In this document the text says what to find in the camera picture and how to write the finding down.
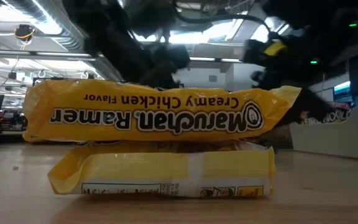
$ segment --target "table surface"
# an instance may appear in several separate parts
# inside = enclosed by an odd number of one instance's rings
[[[274,193],[247,200],[54,195],[73,146],[0,145],[0,223],[358,223],[358,161],[283,151]]]

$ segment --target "ceiling light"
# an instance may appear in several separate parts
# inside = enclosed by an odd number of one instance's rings
[[[22,50],[0,50],[0,55],[31,55],[30,52],[22,51]]]
[[[222,58],[221,62],[242,63],[240,60],[234,58]]]
[[[31,60],[31,59],[20,59],[21,62],[24,62],[26,63],[28,66],[30,67],[33,67],[33,68],[38,68],[38,69],[45,69],[45,70],[48,70],[47,67],[41,65],[40,63],[34,61],[34,60]]]
[[[266,18],[265,23],[270,29],[272,29],[274,26],[273,18],[271,18],[271,17]],[[268,34],[269,34],[269,32],[267,31],[266,27],[263,25],[260,25],[258,27],[258,29],[256,29],[256,31],[254,32],[254,34],[252,34],[252,37],[250,39],[258,40],[261,42],[267,42]]]
[[[0,6],[0,22],[30,22],[30,18],[9,6]]]
[[[14,90],[12,90],[11,93],[12,93],[12,94],[15,94],[15,95],[17,95],[17,94],[18,94],[18,95],[23,95],[23,93],[21,93],[21,92],[19,92],[19,91],[14,91]]]
[[[200,32],[171,35],[169,42],[173,44],[200,44],[207,43],[209,37]]]
[[[343,90],[343,89],[345,89],[345,88],[349,88],[350,85],[351,85],[351,82],[350,82],[350,81],[341,83],[341,84],[336,85],[336,86],[334,87],[334,91],[338,91],[338,90]]]
[[[74,61],[78,61],[78,60],[81,60],[81,61],[84,61],[84,62],[95,62],[96,61],[96,58],[75,58],[75,57],[69,57],[67,58],[67,60],[74,60]]]
[[[233,21],[213,25],[203,32],[208,39],[218,38],[226,35],[232,30]]]
[[[149,36],[148,38],[144,38],[142,36],[139,36],[139,35],[136,35],[135,34],[135,38],[140,41],[140,42],[154,42],[157,40],[156,36],[155,35],[151,35]]]
[[[22,109],[22,106],[2,106],[1,108],[5,109]]]
[[[4,93],[0,93],[0,95],[4,95],[4,96],[16,96],[16,97],[25,97],[25,94],[4,94]]]
[[[283,28],[280,29],[279,32],[277,32],[279,35],[282,35],[288,28],[290,28],[290,25],[286,24]]]
[[[246,15],[248,11],[244,11],[242,13],[239,13],[240,15]],[[241,24],[244,22],[243,19],[234,19],[233,26],[230,32],[227,33],[225,40],[231,40],[233,39],[234,35],[237,33],[237,31],[240,29]]]
[[[192,61],[199,61],[199,62],[214,62],[215,58],[206,58],[206,57],[190,57]]]
[[[94,71],[87,63],[82,61],[60,61],[60,60],[38,60],[41,64],[52,70],[75,70],[75,71]]]
[[[37,52],[39,56],[57,56],[57,57],[90,57],[84,53],[66,53],[66,52]]]

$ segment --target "stacked packages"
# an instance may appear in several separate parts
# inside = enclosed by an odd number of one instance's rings
[[[238,139],[271,130],[299,88],[166,91],[102,80],[31,88],[28,141],[89,141],[48,174],[56,194],[268,195],[273,149]]]

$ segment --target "maruchan ramen text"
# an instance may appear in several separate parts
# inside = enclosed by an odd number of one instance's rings
[[[181,134],[184,131],[226,131],[243,133],[258,130],[264,125],[264,118],[258,104],[248,101],[241,111],[150,111],[136,110],[76,110],[55,108],[50,117],[51,124],[84,124],[114,126],[121,131],[131,130],[132,118],[139,131],[170,131]]]

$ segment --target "nutrition label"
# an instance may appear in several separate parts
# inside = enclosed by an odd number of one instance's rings
[[[179,184],[105,184],[84,183],[83,194],[136,194],[152,193],[162,195],[178,195]]]

